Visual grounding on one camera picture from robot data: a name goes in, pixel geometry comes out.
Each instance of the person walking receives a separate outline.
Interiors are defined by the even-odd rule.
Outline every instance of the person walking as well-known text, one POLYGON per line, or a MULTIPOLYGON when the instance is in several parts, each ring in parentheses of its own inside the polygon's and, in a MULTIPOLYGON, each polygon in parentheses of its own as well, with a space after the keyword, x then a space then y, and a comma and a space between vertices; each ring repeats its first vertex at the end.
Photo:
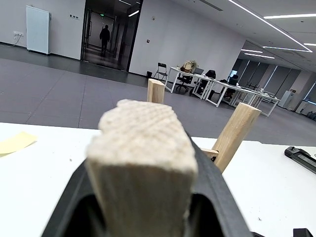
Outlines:
POLYGON ((100 33, 100 39, 102 40, 102 52, 101 55, 105 57, 105 52, 107 51, 108 42, 110 42, 110 31, 109 26, 106 25, 105 28, 102 29, 100 33))

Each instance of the white desk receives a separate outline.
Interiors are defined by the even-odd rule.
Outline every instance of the white desk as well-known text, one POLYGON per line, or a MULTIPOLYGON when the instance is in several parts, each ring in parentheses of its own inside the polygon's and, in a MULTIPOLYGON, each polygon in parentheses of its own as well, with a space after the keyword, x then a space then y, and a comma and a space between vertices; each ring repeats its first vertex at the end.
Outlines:
POLYGON ((179 69, 177 69, 177 68, 175 68, 175 67, 170 67, 170 69, 169 69, 169 74, 168 74, 168 77, 167 77, 166 82, 165 82, 165 85, 164 85, 165 88, 166 88, 167 90, 169 90, 171 93, 173 93, 174 87, 175 87, 175 85, 176 85, 177 79, 178 79, 178 77, 180 76, 180 74, 183 74, 183 75, 185 75, 185 76, 190 76, 190 77, 197 78, 197 83, 196 83, 196 85, 195 85, 195 87, 194 87, 194 89, 193 89, 193 94, 196 95, 196 96, 197 96, 198 98, 200 98, 200 99, 204 99, 204 97, 205 97, 205 95, 206 95, 206 93, 207 93, 207 90, 206 90, 206 89, 204 90, 204 92, 203 92, 202 95, 197 94, 197 90, 198 90, 198 87, 199 87, 199 85, 200 85, 200 83, 201 83, 201 80, 206 80, 206 81, 207 81, 207 85, 206 85, 205 88, 208 88, 210 82, 211 82, 213 79, 208 78, 208 77, 205 77, 205 76, 202 76, 202 75, 196 75, 196 74, 192 74, 192 73, 185 73, 185 72, 183 72, 183 71, 181 71, 181 70, 179 70, 179 69), (177 73, 177 76, 175 77, 175 79, 173 80, 173 82, 172 82, 172 80, 169 81, 171 71, 175 71, 175 72, 177 73), (168 83, 168 82, 171 82, 171 83, 172 83, 172 87, 171 87, 171 88, 169 88, 169 87, 167 86, 167 83, 168 83))
POLYGON ((249 105, 252 105, 254 106, 255 108, 258 108, 260 103, 262 102, 263 99, 270 99, 271 101, 274 102, 272 108, 270 109, 269 112, 265 113, 265 112, 261 112, 261 114, 263 114, 264 116, 267 116, 269 117, 270 114, 272 113, 272 111, 274 110, 274 108, 277 106, 277 104, 279 103, 279 99, 277 99, 276 97, 270 97, 269 95, 266 95, 266 94, 263 94, 259 91, 254 91, 254 90, 250 90, 250 89, 245 89, 245 88, 241 88, 239 86, 234 86, 234 85, 229 85, 227 83, 223 83, 223 82, 220 82, 218 80, 212 80, 212 83, 209 85, 208 89, 207 89, 207 93, 206 93, 206 96, 205 96, 205 100, 210 102, 211 104, 215 105, 216 107, 219 107, 220 103, 222 102, 223 100, 223 97, 226 93, 226 90, 228 88, 231 88, 233 90, 235 90, 235 94, 232 98, 232 100, 229 102, 229 105, 231 106, 234 106, 236 107, 236 102, 237 102, 237 99, 238 97, 240 96, 241 93, 246 93, 246 95, 250 95, 250 99, 246 102, 247 104, 249 105), (208 97, 212 91, 212 88, 215 84, 220 84, 224 87, 224 90, 222 91, 221 95, 220 95, 220 98, 218 100, 218 102, 213 102, 212 100, 209 100, 208 97))
POLYGON ((218 80, 213 80, 212 85, 210 85, 209 88, 207 89, 208 92, 207 92, 207 96, 206 96, 206 101, 208 101, 208 102, 210 102, 211 104, 213 104, 213 105, 215 105, 216 107, 218 107, 218 106, 220 105, 220 103, 222 102, 223 97, 224 97, 224 95, 225 95, 225 93, 226 93, 226 90, 227 90, 228 88, 233 89, 233 90, 236 90, 236 91, 242 91, 242 92, 251 94, 252 97, 251 97, 251 99, 248 101, 248 104, 249 104, 249 105, 252 104, 252 102, 253 102, 253 100, 254 100, 254 98, 255 98, 255 95, 257 95, 257 92, 255 92, 255 91, 243 89, 243 88, 241 88, 241 87, 237 87, 237 86, 234 86, 234 85, 229 85, 229 84, 227 84, 227 83, 220 82, 220 81, 218 81, 218 80), (221 93, 221 95, 220 95, 220 98, 219 98, 219 100, 218 100, 217 103, 216 103, 216 102, 213 102, 212 100, 209 100, 209 99, 208 99, 208 97, 209 97, 209 95, 210 95, 210 93, 211 93, 211 91, 212 91, 212 88, 213 88, 213 86, 214 86, 215 84, 220 84, 220 85, 222 85, 223 88, 224 88, 224 90, 222 91, 222 93, 221 93))
MULTIPOLYGON (((20 131, 38 136, 36 143, 0 158, 0 236, 38 237, 99 131, 9 123, 0 123, 0 131, 0 140, 20 131)), ((216 141, 193 140, 204 148, 216 141)), ((290 237, 293 228, 308 228, 315 235, 316 175, 285 157, 286 148, 244 141, 224 178, 251 231, 290 237)))

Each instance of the folding chair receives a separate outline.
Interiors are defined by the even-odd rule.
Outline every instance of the folding chair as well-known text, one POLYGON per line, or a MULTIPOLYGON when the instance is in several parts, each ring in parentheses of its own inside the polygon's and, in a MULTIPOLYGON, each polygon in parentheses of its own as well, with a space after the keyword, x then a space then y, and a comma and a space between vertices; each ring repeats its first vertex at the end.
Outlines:
POLYGON ((158 74, 158 80, 163 80, 163 78, 166 78, 167 80, 167 65, 164 64, 164 63, 158 63, 158 69, 157 69, 157 72, 155 73, 154 75, 154 78, 156 78, 156 75, 158 74))

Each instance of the laptop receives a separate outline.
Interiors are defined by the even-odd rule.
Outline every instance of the laptop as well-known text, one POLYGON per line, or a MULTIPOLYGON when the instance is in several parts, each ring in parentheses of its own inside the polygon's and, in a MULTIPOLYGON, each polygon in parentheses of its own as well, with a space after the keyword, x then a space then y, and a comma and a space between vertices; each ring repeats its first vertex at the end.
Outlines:
POLYGON ((201 68, 196 68, 196 69, 194 70, 193 74, 202 75, 203 72, 204 72, 203 69, 201 69, 201 68))

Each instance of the wooden dowel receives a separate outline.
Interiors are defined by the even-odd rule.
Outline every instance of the wooden dowel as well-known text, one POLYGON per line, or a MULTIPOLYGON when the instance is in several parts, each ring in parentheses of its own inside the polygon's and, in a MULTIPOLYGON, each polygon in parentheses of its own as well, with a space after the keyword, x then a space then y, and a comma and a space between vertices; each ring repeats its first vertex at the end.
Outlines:
POLYGON ((164 84, 155 79, 148 80, 147 101, 163 104, 164 84))
POLYGON ((224 130, 219 135, 213 150, 219 151, 215 165, 223 173, 232 160, 241 142, 251 130, 261 111, 243 103, 239 103, 224 130))

